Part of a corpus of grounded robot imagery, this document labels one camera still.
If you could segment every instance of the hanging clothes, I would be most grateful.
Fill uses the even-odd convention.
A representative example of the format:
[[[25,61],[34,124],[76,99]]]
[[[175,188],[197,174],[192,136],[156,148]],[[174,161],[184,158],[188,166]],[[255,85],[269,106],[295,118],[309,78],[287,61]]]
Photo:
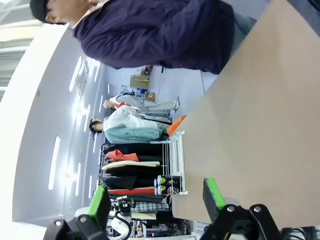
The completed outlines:
[[[106,156],[110,159],[113,159],[115,162],[120,162],[125,160],[139,162],[139,159],[136,153],[123,154],[119,149],[108,152]]]
[[[148,156],[148,155],[137,155],[136,153],[123,154],[119,149],[114,151],[109,151],[106,157],[113,159],[115,162],[121,161],[135,161],[135,162],[160,162],[162,164],[162,156]]]
[[[111,189],[136,189],[154,187],[153,178],[145,178],[138,176],[121,176],[109,177],[104,180],[104,183]]]
[[[124,166],[138,166],[138,167],[158,167],[160,166],[160,162],[158,161],[145,161],[145,162],[137,162],[137,161],[118,161],[118,162],[112,162],[102,167],[102,170],[112,169],[112,168],[120,168]]]
[[[112,201],[111,206],[116,207],[118,201]],[[135,203],[135,207],[131,208],[132,212],[135,213],[149,213],[149,212],[157,212],[166,209],[165,203],[155,203],[155,202],[145,202],[145,201],[137,201]]]
[[[120,166],[112,167],[105,170],[105,173],[112,174],[113,176],[139,176],[145,178],[156,178],[163,173],[162,167],[149,167],[149,166]]]
[[[120,150],[123,154],[137,154],[138,158],[140,155],[147,156],[162,156],[164,148],[162,144],[151,144],[151,143],[126,143],[126,144],[115,144],[104,151],[106,155],[108,152],[114,150]]]
[[[132,190],[129,189],[109,189],[108,192],[112,195],[154,195],[155,187],[141,187],[134,188]]]
[[[119,196],[118,195],[112,195],[109,193],[110,199],[116,200]],[[163,196],[154,196],[154,195],[130,195],[126,198],[128,201],[135,201],[135,202],[150,202],[150,203],[162,203]]]

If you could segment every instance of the ceiling light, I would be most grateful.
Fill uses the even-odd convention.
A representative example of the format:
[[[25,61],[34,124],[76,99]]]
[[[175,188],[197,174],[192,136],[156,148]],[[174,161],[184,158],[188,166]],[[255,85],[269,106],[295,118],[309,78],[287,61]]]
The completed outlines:
[[[78,72],[78,77],[80,77],[82,75],[84,70],[85,70],[85,63],[84,63],[84,61],[81,61],[81,67],[80,67],[80,70]]]
[[[50,168],[50,175],[49,175],[49,185],[48,189],[54,189],[54,182],[55,182],[55,173],[56,173],[56,165],[57,165],[57,158],[58,158],[58,151],[60,145],[60,138],[58,136],[55,137],[52,159],[51,159],[51,168]]]
[[[78,163],[78,171],[76,172],[76,183],[75,183],[75,196],[76,197],[79,194],[80,170],[81,170],[81,164],[79,162]]]
[[[96,82],[96,81],[97,81],[98,73],[99,73],[99,67],[98,67],[98,66],[96,66],[96,68],[95,68],[94,82]]]
[[[74,85],[75,85],[75,82],[76,82],[76,78],[77,78],[77,76],[78,76],[78,74],[80,72],[81,66],[82,66],[82,57],[80,56],[78,58],[78,62],[75,65],[74,72],[73,72],[73,75],[71,77],[71,81],[70,81],[70,85],[69,85],[70,93],[72,92],[72,89],[74,88]]]
[[[72,105],[72,118],[76,120],[80,103],[80,95],[76,95]]]
[[[92,185],[92,176],[90,175],[90,181],[89,181],[89,195],[88,195],[88,198],[91,198],[91,185]]]
[[[0,3],[3,3],[3,4],[7,4],[9,2],[11,2],[11,0],[0,0]]]
[[[76,127],[78,128],[81,125],[82,117],[86,110],[84,109],[84,101],[80,100],[77,112],[76,112]]]
[[[99,113],[101,113],[101,107],[102,107],[102,100],[104,99],[104,96],[101,95],[101,99],[100,99],[100,106],[99,106]]]
[[[98,156],[98,165],[99,165],[99,166],[100,166],[100,155],[101,155],[101,148],[100,148],[99,156]]]
[[[70,160],[70,163],[68,164],[67,170],[66,170],[66,176],[65,176],[65,187],[67,193],[70,192],[72,183],[77,180],[77,174],[74,173],[74,164],[73,160]]]
[[[89,113],[90,113],[90,104],[88,104],[88,108],[86,110],[85,122],[84,122],[84,127],[83,127],[84,132],[86,132],[86,130],[87,130]]]
[[[93,153],[95,153],[95,149],[96,149],[96,141],[97,141],[97,134],[94,135],[94,142],[93,142]]]

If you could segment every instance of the gray pants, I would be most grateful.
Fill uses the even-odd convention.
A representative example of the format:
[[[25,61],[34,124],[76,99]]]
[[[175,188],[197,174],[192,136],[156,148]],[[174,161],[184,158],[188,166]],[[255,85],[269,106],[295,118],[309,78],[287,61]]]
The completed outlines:
[[[256,22],[257,20],[252,17],[243,16],[234,11],[234,35],[230,58],[241,45]]]
[[[167,134],[167,131],[168,131],[168,128],[170,127],[170,125],[164,124],[162,122],[157,122],[157,121],[155,123],[156,123],[156,127],[158,129],[161,129],[163,134]]]
[[[144,106],[148,111],[161,111],[161,110],[176,110],[179,107],[177,101],[144,101]]]

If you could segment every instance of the red garment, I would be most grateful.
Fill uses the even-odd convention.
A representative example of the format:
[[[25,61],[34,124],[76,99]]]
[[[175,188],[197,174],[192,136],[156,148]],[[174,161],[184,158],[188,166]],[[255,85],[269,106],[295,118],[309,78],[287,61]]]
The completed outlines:
[[[115,109],[118,109],[120,108],[121,106],[123,105],[126,105],[126,106],[130,106],[129,104],[126,104],[125,102],[120,102],[119,104],[115,103],[114,106],[115,106]]]
[[[112,195],[154,195],[155,194],[155,187],[141,187],[141,188],[134,188],[132,190],[129,189],[108,189],[108,192]]]
[[[118,149],[108,152],[106,156],[110,159],[113,159],[115,162],[126,161],[126,160],[139,162],[139,159],[136,153],[122,154],[122,152]]]

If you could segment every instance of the box on shelf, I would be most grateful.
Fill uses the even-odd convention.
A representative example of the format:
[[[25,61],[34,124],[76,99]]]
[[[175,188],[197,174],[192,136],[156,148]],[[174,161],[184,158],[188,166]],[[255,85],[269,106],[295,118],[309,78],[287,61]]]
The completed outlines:
[[[141,76],[131,75],[130,88],[148,89],[149,79],[141,79]]]
[[[146,92],[144,95],[144,99],[154,102],[156,100],[156,94],[154,92]]]

